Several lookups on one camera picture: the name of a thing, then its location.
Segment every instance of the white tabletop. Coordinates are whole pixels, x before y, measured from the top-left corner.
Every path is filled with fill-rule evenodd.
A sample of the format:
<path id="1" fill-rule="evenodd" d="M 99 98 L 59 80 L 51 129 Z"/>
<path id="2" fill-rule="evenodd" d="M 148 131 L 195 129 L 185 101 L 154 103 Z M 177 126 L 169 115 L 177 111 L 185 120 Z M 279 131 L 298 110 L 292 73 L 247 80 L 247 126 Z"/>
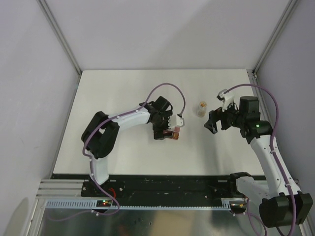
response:
<path id="1" fill-rule="evenodd" d="M 88 174 L 89 160 L 82 155 L 81 135 L 94 114 L 124 112 L 143 102 L 161 83 L 173 83 L 184 93 L 187 106 L 179 140 L 153 139 L 152 124 L 139 125 L 119 132 L 108 156 L 110 174 L 133 175 L 229 175 L 263 171 L 254 151 L 241 137 L 239 129 L 229 128 L 213 135 L 204 128 L 208 114 L 199 118 L 195 107 L 207 102 L 208 111 L 221 106 L 219 91 L 249 83 L 246 70 L 105 70 L 84 71 L 73 103 L 62 145 L 54 168 L 55 174 Z M 253 95 L 250 87 L 235 90 L 239 97 Z M 158 88 L 150 101 L 165 97 L 179 113 L 183 101 L 170 86 Z"/>

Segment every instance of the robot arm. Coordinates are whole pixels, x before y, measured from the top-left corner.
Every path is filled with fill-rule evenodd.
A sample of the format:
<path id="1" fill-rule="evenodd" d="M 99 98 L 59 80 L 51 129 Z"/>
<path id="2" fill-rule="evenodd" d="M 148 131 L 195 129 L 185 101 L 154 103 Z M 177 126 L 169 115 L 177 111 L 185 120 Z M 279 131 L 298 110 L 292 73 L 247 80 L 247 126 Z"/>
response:
<path id="1" fill-rule="evenodd" d="M 246 138 L 257 155 L 265 173 L 268 188 L 258 184 L 248 173 L 231 174 L 232 192 L 239 192 L 247 196 L 259 207 L 260 217 L 267 227 L 290 225 L 292 222 L 292 202 L 287 185 L 270 149 L 270 136 L 273 129 L 269 122 L 260 120 L 259 101 L 257 97 L 244 96 L 240 98 L 239 109 L 235 106 L 234 95 L 223 90 L 217 98 L 223 106 L 209 112 L 209 120 L 205 127 L 213 134 L 218 132 L 217 122 L 221 121 L 221 130 L 237 127 L 243 138 Z M 302 224 L 310 211 L 313 200 L 310 194 L 302 194 L 299 186 L 294 182 L 274 139 L 275 152 L 280 160 L 284 172 L 289 179 L 297 206 L 296 224 Z"/>
<path id="2" fill-rule="evenodd" d="M 108 118 L 117 116 L 117 118 L 105 123 L 99 131 L 93 135 L 87 145 L 92 159 L 91 177 L 101 185 L 109 178 L 107 158 L 113 150 L 118 135 L 118 131 L 122 131 L 139 124 L 152 123 L 153 135 L 155 140 L 163 140 L 170 138 L 177 140 L 179 138 L 179 128 L 184 126 L 184 119 L 179 115 L 173 115 L 173 107 L 165 98 L 160 96 L 155 102 L 147 103 L 143 108 L 139 109 L 142 104 L 131 111 L 126 116 L 106 115 L 103 112 L 97 112 L 84 131 L 81 140 L 85 142 L 90 134 Z"/>

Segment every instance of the reflective floor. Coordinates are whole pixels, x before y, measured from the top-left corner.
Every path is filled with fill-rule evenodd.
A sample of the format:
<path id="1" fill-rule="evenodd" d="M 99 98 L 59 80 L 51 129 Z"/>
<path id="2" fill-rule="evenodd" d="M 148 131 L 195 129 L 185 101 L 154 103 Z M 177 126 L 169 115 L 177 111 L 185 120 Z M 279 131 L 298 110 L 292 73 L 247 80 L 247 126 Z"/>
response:
<path id="1" fill-rule="evenodd" d="M 84 213 L 72 219 L 53 222 L 76 214 L 77 209 L 46 209 L 40 236 L 254 236 L 246 215 L 233 217 L 228 211 L 205 210 L 121 210 L 113 216 Z M 263 228 L 253 219 L 258 231 Z M 286 234 L 289 227 L 283 229 Z M 268 236 L 278 236 L 268 229 Z M 295 236 L 301 236 L 299 227 Z"/>

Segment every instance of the wall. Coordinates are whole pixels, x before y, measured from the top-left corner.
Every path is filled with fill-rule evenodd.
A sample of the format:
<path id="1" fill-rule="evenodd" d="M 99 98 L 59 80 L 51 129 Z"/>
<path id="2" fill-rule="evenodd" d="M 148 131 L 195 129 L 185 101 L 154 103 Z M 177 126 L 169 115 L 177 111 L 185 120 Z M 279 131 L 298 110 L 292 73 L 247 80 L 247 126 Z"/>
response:
<path id="1" fill-rule="evenodd" d="M 35 0 L 0 1 L 0 32 L 0 235 L 18 236 L 51 169 L 78 76 Z"/>
<path id="2" fill-rule="evenodd" d="M 253 69 L 288 0 L 47 0 L 82 70 Z"/>
<path id="3" fill-rule="evenodd" d="M 315 1 L 302 0 L 258 73 L 280 106 L 278 141 L 302 190 L 315 199 Z M 270 113 L 274 105 L 268 100 Z M 315 219 L 315 207 L 311 210 Z"/>

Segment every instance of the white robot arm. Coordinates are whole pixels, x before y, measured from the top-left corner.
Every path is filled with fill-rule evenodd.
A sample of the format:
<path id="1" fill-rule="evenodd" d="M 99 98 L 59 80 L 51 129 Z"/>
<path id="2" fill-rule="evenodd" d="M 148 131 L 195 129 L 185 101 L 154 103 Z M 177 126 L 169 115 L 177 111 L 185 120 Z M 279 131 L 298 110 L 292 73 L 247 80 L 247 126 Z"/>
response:
<path id="1" fill-rule="evenodd" d="M 205 127 L 213 134 L 218 131 L 216 123 L 221 121 L 221 130 L 229 127 L 240 128 L 243 138 L 246 138 L 257 155 L 264 171 L 268 187 L 257 183 L 248 173 L 234 173 L 230 175 L 232 192 L 238 192 L 248 197 L 259 207 L 260 217 L 268 227 L 291 225 L 292 199 L 288 186 L 291 186 L 296 203 L 296 224 L 302 224 L 309 213 L 313 200 L 310 194 L 303 194 L 300 187 L 291 177 L 278 150 L 276 139 L 273 139 L 274 150 L 270 148 L 270 138 L 273 129 L 269 122 L 260 120 L 259 101 L 257 97 L 244 96 L 240 98 L 239 109 L 235 106 L 234 95 L 221 91 L 217 98 L 223 102 L 222 107 L 209 112 L 209 120 Z M 284 177 L 273 156 L 277 154 L 284 173 L 289 183 L 286 184 Z"/>
<path id="2" fill-rule="evenodd" d="M 179 138 L 178 127 L 184 126 L 184 119 L 179 115 L 173 115 L 173 107 L 165 98 L 160 96 L 155 102 L 150 102 L 142 108 L 140 106 L 141 104 L 132 109 L 131 112 L 124 112 L 129 113 L 125 116 L 106 115 L 103 112 L 97 112 L 84 131 L 81 139 L 85 143 L 90 134 L 103 121 L 116 117 L 104 124 L 87 145 L 87 150 L 92 157 L 90 159 L 90 175 L 99 185 L 105 183 L 109 178 L 107 160 L 109 153 L 114 148 L 118 131 L 150 122 L 153 124 L 155 140 L 163 140 L 164 138 L 177 140 Z"/>

